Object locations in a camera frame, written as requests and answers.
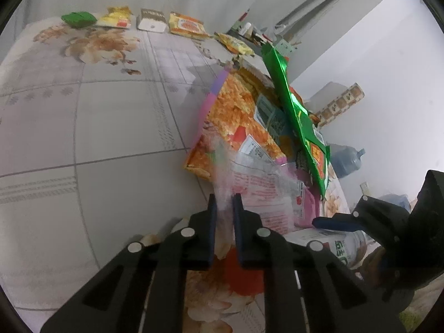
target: yellow snack bag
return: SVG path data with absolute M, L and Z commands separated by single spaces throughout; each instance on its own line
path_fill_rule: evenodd
M 191 37 L 193 39 L 203 40 L 210 35 L 203 27 L 203 22 L 192 17 L 171 12 L 170 14 L 170 33 Z
M 225 34 L 215 34 L 216 39 L 219 40 L 226 48 L 233 54 L 254 55 L 254 51 L 243 41 Z
M 128 6 L 108 7 L 108 14 L 97 20 L 96 25 L 107 27 L 131 27 L 131 10 Z

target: plastic bottle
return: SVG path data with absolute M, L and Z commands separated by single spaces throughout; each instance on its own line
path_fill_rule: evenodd
M 343 178 L 361 167 L 361 156 L 365 150 L 344 145 L 330 144 L 330 161 L 338 178 Z
M 300 246 L 307 246 L 312 240 L 320 241 L 349 268 L 358 264 L 367 253 L 367 240 L 360 230 L 349 233 L 307 228 L 287 233 L 284 238 Z
M 379 197 L 378 199 L 384 200 L 388 203 L 392 203 L 397 206 L 401 206 L 404 209 L 406 209 L 409 213 L 412 211 L 410 202 L 408 201 L 408 196 L 406 194 L 403 195 L 387 194 Z
M 247 22 L 243 28 L 241 28 L 239 30 L 239 35 L 245 35 L 245 33 L 248 31 L 248 29 L 250 28 L 251 24 L 249 22 Z

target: green package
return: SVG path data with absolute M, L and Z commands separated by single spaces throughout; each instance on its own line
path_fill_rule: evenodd
M 299 103 L 288 87 L 287 61 L 269 43 L 262 47 L 262 57 L 294 133 L 300 139 L 307 155 L 310 172 L 319 185 L 321 195 L 325 196 L 329 182 L 327 167 L 330 149 L 312 123 L 307 109 Z
M 91 15 L 86 11 L 72 12 L 70 14 L 63 15 L 62 20 L 75 29 L 90 26 L 97 21 L 94 15 Z

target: barcode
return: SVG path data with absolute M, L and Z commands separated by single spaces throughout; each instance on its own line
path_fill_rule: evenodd
M 262 120 L 263 126 L 267 126 L 268 118 L 270 117 L 270 115 L 268 115 L 261 106 L 257 105 L 257 108 L 259 113 L 258 117 Z
M 268 121 L 274 113 L 275 107 L 268 101 L 268 99 L 260 94 L 256 101 L 256 110 L 254 112 L 255 120 L 264 128 L 267 127 Z
M 302 196 L 302 192 L 304 191 L 304 182 L 303 181 L 297 181 L 297 194 L 298 196 Z
M 285 121 L 283 117 L 278 117 L 277 114 L 273 116 L 273 119 L 270 121 L 270 128 L 273 128 L 277 134 L 281 134 L 285 127 Z
M 276 144 L 280 144 L 280 140 L 279 140 L 279 134 L 276 133 L 276 131 L 273 129 L 272 125 L 270 124 L 270 126 L 268 127 L 268 134 L 270 134 L 270 136 L 273 138 L 274 142 L 276 142 Z
M 251 135 L 247 136 L 247 138 L 244 140 L 241 147 L 239 148 L 239 151 L 255 158 L 259 158 L 260 160 L 272 162 L 267 152 L 257 143 L 257 141 Z
M 254 147 L 252 149 L 250 155 L 258 157 L 259 159 L 262 159 L 263 156 L 265 155 L 265 152 L 259 147 Z

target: table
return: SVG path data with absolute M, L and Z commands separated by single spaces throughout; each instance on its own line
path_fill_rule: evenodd
M 197 46 L 52 17 L 0 66 L 0 284 L 35 332 L 127 242 L 206 208 L 182 166 L 231 54 Z

